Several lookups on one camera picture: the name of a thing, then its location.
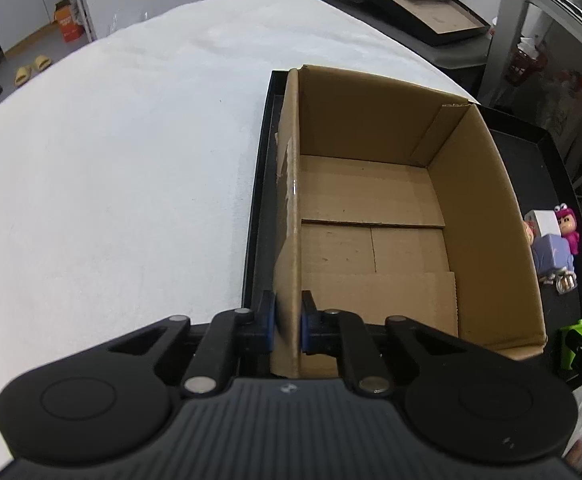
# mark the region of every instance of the purple toy block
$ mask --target purple toy block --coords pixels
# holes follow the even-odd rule
[[[537,238],[531,246],[533,263],[538,277],[544,278],[561,274],[568,270],[573,272],[573,255],[568,240],[558,235],[545,235]]]

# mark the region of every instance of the white small box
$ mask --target white small box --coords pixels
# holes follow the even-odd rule
[[[546,235],[562,236],[555,211],[533,209],[524,215],[524,221],[529,222],[536,239]]]

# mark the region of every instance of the black tray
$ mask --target black tray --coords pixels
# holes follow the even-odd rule
[[[272,72],[260,133],[253,184],[251,221],[242,290],[242,306],[260,301],[273,288],[276,238],[275,133],[284,99],[287,72]],[[479,107],[516,192],[520,210],[553,209],[567,203],[575,212],[580,232],[580,254],[575,258],[578,288],[559,296],[554,286],[540,288],[549,341],[542,355],[529,360],[553,372],[559,370],[561,341],[558,329],[582,318],[582,215],[573,188],[551,136],[543,129],[491,108]],[[570,379],[575,374],[566,374]]]
[[[425,22],[420,20],[417,16],[408,12],[407,9],[397,4],[393,0],[367,0],[373,5],[382,9],[388,16],[392,18],[391,25],[407,32],[415,38],[418,38],[424,43],[439,46],[453,41],[467,40],[488,31],[489,24],[473,10],[469,9],[460,0],[453,0],[456,4],[462,7],[468,14],[471,14],[476,20],[482,23],[482,27],[468,28],[466,30],[456,30],[454,32],[445,32],[438,34],[435,30],[429,27]]]

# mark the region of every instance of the cardboard box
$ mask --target cardboard box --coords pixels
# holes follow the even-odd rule
[[[459,0],[368,0],[393,23],[430,45],[465,40],[488,31],[488,23]]]
[[[480,217],[475,218],[476,207]],[[512,358],[546,343],[535,268],[500,154],[466,99],[316,66],[291,70],[277,132],[273,373],[300,356],[301,291],[383,324],[403,314]]]
[[[56,4],[54,19],[58,22],[65,43],[77,40],[84,34],[84,27],[78,25],[71,15],[71,4],[69,0],[62,0]]]

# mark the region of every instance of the slipper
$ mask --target slipper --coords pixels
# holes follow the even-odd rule
[[[49,57],[44,56],[44,54],[36,57],[36,60],[34,61],[36,70],[38,70],[38,72],[42,72],[43,70],[49,68],[51,66],[51,63],[52,60],[50,60]]]
[[[31,67],[21,66],[15,73],[15,85],[20,88],[31,78]]]

